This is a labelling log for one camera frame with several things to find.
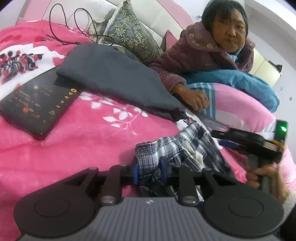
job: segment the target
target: pink headboard panel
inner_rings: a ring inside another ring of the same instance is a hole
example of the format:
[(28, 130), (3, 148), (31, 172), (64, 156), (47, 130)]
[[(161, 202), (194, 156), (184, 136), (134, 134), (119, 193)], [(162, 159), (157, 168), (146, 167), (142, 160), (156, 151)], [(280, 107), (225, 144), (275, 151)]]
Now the pink headboard panel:
[[(165, 10), (175, 19), (175, 21), (185, 29), (193, 24), (189, 14), (173, 0), (157, 0)], [(26, 12), (23, 16), (25, 21), (42, 20), (51, 0), (30, 0)]]

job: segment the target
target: plaid shorts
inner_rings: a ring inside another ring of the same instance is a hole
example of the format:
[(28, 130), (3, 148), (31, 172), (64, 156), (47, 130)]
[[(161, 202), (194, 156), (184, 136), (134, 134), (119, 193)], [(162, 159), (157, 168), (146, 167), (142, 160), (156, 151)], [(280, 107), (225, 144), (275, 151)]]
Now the plaid shorts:
[[(196, 152), (202, 155), (201, 162), (196, 161), (194, 155)], [(159, 138), (136, 146), (139, 184), (143, 196), (177, 195), (174, 187), (165, 186), (161, 182), (161, 172), (158, 167), (161, 157), (165, 158), (171, 166), (186, 165), (196, 172), (201, 172), (202, 168), (208, 167), (234, 176), (212, 137), (199, 124), (193, 122), (175, 137)], [(202, 200), (199, 186), (196, 186), (196, 189)]]

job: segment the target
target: woman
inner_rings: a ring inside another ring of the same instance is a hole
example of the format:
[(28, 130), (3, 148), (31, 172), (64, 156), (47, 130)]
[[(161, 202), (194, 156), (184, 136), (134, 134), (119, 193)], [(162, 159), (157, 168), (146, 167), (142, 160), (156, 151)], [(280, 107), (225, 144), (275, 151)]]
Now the woman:
[(179, 95), (195, 110), (209, 105), (207, 96), (184, 85), (184, 72), (236, 69), (248, 73), (253, 67), (255, 44), (247, 38), (248, 20), (237, 1), (212, 0), (202, 21), (183, 30), (178, 42), (150, 68), (160, 75), (166, 89)]

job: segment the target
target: metal screw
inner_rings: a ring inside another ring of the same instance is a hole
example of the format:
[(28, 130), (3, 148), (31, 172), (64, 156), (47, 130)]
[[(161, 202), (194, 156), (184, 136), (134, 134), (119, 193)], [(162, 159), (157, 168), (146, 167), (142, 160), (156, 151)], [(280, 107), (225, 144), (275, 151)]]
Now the metal screw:
[(193, 196), (185, 196), (183, 198), (183, 202), (187, 203), (187, 204), (194, 204), (198, 201), (198, 199), (196, 197)]
[(105, 203), (105, 204), (111, 204), (111, 203), (114, 203), (115, 202), (115, 197), (113, 196), (104, 196), (101, 198), (101, 201), (102, 203)]

